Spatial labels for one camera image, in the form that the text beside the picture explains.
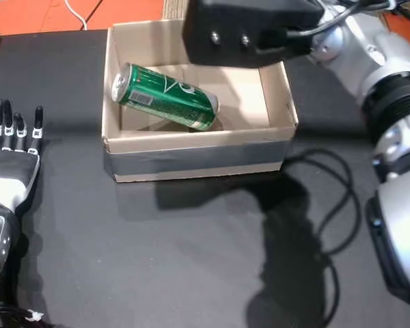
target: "white cable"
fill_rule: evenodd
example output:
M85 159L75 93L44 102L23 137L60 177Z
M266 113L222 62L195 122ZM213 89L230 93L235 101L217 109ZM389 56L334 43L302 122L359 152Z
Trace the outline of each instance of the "white cable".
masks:
M387 8L387 10L393 10L396 8L396 0L389 0L390 6Z
M79 15L77 12L75 12L75 10L73 8L71 8L71 5L68 3L68 0L64 0L64 2L66 3L66 6L68 8L68 10L70 10L70 12L77 18L79 19L82 24L83 24L83 29L84 30L88 30L88 26L87 26L87 22L85 22L85 19L82 18L81 15Z

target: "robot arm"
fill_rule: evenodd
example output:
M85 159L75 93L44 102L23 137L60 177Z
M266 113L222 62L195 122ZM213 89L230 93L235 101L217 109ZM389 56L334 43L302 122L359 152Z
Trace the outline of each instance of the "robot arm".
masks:
M368 205L371 235L387 288L410 304L410 45L360 13L316 36L311 56L362 107L382 182Z
M410 45L373 1L190 0L183 38L194 64L257 68L309 55L363 112L381 185L367 211L389 291L410 304Z
M15 210L28 198L40 167L43 109L35 110L29 147L21 114L12 115L8 100L0 100L0 275L20 234Z

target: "cardboard box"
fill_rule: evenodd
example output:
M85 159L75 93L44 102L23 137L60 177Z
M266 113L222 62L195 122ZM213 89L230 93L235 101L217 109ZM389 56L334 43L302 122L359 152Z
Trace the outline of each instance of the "cardboard box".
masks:
M114 25L108 30L102 140L118 182L197 178L280 169L297 127L282 63L248 70L194 66L182 20ZM213 127L196 132L111 99L124 62L158 70L217 95Z

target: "can lid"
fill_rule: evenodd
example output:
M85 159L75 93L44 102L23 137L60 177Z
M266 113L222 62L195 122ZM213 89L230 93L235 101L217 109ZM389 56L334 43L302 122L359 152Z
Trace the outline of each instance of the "can lid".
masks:
M116 103L121 101L128 89L131 79L131 67L129 63L124 64L122 70L117 73L112 83L111 97Z
M210 101L211 107L213 108L213 113L217 115L220 112L219 99L214 94L211 94L208 91L205 91L205 90L201 90L201 91L205 94L205 96Z

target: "table surface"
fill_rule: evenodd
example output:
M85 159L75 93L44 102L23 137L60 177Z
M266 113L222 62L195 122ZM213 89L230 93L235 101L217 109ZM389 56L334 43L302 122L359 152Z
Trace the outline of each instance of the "table surface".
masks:
M334 305L329 327L410 327L364 219L330 252L349 239L377 179L357 107L329 72L304 58L286 64L300 118L289 156L315 150L306 155L332 175L299 159L280 173L116 184L100 141L105 42L106 31L0 41L0 98L27 121L42 104L46 118L23 217L21 306L72 328L311 328ZM344 164L358 203L350 197L320 229L351 190Z

